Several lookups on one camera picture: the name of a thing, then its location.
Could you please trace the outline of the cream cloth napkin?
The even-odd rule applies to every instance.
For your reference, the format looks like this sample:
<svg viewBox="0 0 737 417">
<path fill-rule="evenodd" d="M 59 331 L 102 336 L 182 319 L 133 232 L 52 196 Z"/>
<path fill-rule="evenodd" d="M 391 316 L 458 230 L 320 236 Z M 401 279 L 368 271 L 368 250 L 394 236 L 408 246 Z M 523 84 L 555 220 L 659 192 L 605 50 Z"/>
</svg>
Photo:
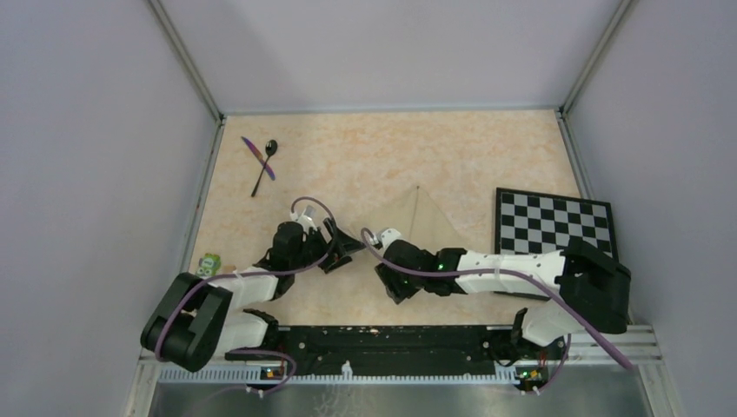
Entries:
<svg viewBox="0 0 737 417">
<path fill-rule="evenodd" d="M 431 253 L 442 248 L 470 248 L 428 192 L 419 186 L 392 196 L 376 208 L 365 209 L 349 226 L 356 237 L 361 228 L 368 228 L 375 235 L 394 228 L 404 240 Z"/>
</svg>

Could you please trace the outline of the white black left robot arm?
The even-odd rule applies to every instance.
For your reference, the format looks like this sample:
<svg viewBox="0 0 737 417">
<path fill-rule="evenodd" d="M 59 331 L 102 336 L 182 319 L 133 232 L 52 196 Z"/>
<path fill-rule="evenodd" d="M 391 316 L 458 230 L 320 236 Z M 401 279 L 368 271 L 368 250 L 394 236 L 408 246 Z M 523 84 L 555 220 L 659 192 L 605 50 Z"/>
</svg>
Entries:
<svg viewBox="0 0 737 417">
<path fill-rule="evenodd" d="M 278 225 L 271 247 L 255 265 L 202 278 L 182 272 L 172 281 L 143 328 L 142 348 L 190 372 L 215 355 L 247 348 L 268 359 L 278 349 L 276 320 L 252 305 L 283 296 L 296 275 L 312 268 L 328 274 L 351 262 L 364 244 L 340 230 L 335 220 L 321 227 L 309 218 Z"/>
</svg>

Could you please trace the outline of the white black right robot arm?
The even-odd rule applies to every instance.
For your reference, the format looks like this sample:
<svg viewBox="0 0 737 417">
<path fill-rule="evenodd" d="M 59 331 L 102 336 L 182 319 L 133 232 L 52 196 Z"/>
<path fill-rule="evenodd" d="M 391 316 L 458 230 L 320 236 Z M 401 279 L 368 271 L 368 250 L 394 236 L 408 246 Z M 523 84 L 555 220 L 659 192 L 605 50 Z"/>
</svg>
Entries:
<svg viewBox="0 0 737 417">
<path fill-rule="evenodd" d="M 545 304 L 521 310 L 509 335 L 512 351 L 532 358 L 563 335 L 586 331 L 624 368 L 630 360 L 607 340 L 627 331 L 631 272 L 581 238 L 544 254 L 485 254 L 465 248 L 435 253 L 402 239 L 394 229 L 365 239 L 379 261 L 388 296 L 401 303 L 420 291 L 439 296 L 530 295 Z"/>
</svg>

